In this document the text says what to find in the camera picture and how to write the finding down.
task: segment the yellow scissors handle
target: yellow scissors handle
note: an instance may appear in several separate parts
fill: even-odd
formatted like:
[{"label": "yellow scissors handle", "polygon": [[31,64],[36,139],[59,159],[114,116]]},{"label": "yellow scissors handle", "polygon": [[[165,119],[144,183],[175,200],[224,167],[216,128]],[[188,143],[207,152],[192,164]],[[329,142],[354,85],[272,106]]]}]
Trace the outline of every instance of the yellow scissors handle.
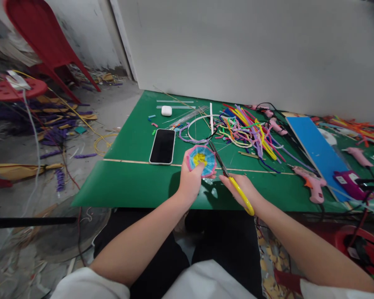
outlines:
[{"label": "yellow scissors handle", "polygon": [[244,192],[241,190],[240,186],[237,184],[236,180],[232,178],[231,176],[229,176],[229,180],[233,184],[234,188],[237,190],[238,194],[240,194],[240,196],[242,197],[242,200],[244,201],[244,203],[246,204],[248,208],[248,209],[245,208],[246,212],[251,216],[255,215],[255,212],[251,206],[251,203],[249,202],[248,198],[245,196]]}]

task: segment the black pants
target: black pants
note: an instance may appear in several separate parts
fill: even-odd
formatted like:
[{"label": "black pants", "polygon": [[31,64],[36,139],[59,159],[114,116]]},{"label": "black pants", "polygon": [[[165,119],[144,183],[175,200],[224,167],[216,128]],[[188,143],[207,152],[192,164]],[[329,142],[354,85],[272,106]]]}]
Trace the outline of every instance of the black pants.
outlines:
[{"label": "black pants", "polygon": [[[120,232],[152,209],[120,208],[95,240],[94,257]],[[186,218],[189,232],[204,231],[192,262],[215,260],[258,299],[262,295],[260,253],[253,217],[245,211],[191,210]],[[179,274],[189,267],[187,256],[170,233],[147,268],[130,288],[131,299],[160,299]]]}]

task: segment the pink glue gun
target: pink glue gun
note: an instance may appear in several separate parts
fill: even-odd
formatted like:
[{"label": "pink glue gun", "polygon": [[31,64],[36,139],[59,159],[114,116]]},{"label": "pink glue gun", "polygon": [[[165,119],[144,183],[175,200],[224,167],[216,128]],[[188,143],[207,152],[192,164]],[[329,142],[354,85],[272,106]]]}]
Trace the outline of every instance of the pink glue gun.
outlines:
[{"label": "pink glue gun", "polygon": [[276,119],[275,119],[275,118],[271,118],[271,119],[269,120],[269,123],[270,123],[270,127],[272,127],[273,130],[274,130],[277,134],[279,134],[280,136],[284,136],[284,135],[287,135],[287,134],[288,134],[288,132],[287,132],[286,130],[282,129],[282,128],[281,128],[281,127],[276,123]]},{"label": "pink glue gun", "polygon": [[310,192],[312,193],[310,197],[310,201],[313,203],[323,203],[324,196],[321,187],[327,185],[327,182],[323,178],[317,177],[313,172],[304,170],[302,167],[299,166],[292,166],[287,164],[292,170],[299,176],[303,177],[306,181],[305,186],[310,188]]},{"label": "pink glue gun", "polygon": [[254,110],[260,110],[260,109],[263,109],[262,112],[268,117],[268,118],[271,118],[274,113],[267,107],[263,107],[263,106],[258,106],[258,105],[252,105],[252,109]]},{"label": "pink glue gun", "polygon": [[343,151],[348,152],[351,154],[360,165],[363,167],[373,167],[374,165],[371,164],[369,160],[363,155],[363,150],[357,147],[348,147],[347,149],[343,149]]}]

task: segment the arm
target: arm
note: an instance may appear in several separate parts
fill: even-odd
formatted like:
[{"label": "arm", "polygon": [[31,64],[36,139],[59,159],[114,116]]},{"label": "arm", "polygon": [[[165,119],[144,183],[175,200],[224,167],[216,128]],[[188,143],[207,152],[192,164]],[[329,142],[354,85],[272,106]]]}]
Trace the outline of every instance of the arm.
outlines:
[{"label": "arm", "polygon": [[[265,200],[246,176],[237,174],[231,174],[231,176],[247,195],[256,215],[266,222],[311,282],[320,286],[374,293],[374,280],[358,265],[327,241]],[[228,178],[222,175],[219,178],[238,203],[244,206],[242,198]]]},{"label": "arm", "polygon": [[130,287],[197,198],[204,166],[200,163],[190,172],[185,156],[176,194],[117,235],[90,268],[102,277]]}]

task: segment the scissors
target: scissors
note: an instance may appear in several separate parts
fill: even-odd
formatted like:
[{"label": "scissors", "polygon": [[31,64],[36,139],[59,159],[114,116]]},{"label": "scissors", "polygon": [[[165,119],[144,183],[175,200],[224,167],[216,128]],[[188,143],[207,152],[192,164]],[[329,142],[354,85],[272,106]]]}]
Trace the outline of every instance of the scissors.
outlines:
[{"label": "scissors", "polygon": [[220,156],[219,156],[219,154],[218,154],[218,152],[215,148],[215,145],[213,144],[213,142],[211,140],[209,140],[209,147],[215,153],[215,157],[216,157],[217,161],[219,162],[221,169],[223,170],[223,175],[225,177],[229,178],[230,182],[233,184],[233,186],[237,190],[238,194],[242,197],[242,200],[244,201],[245,205],[247,206],[247,208],[245,208],[246,212],[251,216],[255,215],[255,211],[253,210],[251,203],[249,202],[248,198],[246,197],[246,195],[244,194],[244,192],[242,191],[240,186],[237,184],[236,180],[233,177],[231,177],[229,175],[229,173],[227,172],[227,168],[224,166],[224,164],[223,164],[222,160],[220,159]]}]

